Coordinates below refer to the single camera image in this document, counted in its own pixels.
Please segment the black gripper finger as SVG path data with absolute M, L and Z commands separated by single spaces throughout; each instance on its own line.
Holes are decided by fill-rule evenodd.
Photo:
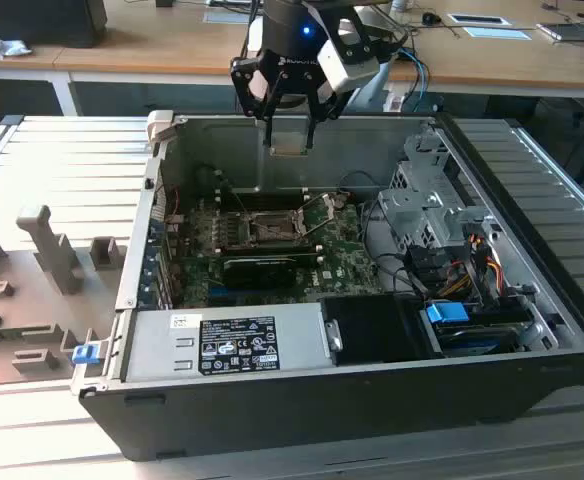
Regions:
M 328 80 L 318 74 L 305 74 L 304 87 L 308 105 L 305 147 L 310 150 L 317 125 L 340 115 L 345 106 L 345 96 L 335 93 Z
M 251 90 L 251 82 L 258 75 L 265 81 L 264 91 L 260 97 Z M 273 116 L 279 104 L 279 73 L 274 57 L 235 57 L 230 63 L 230 77 L 244 115 L 265 123 L 263 145 L 270 147 Z

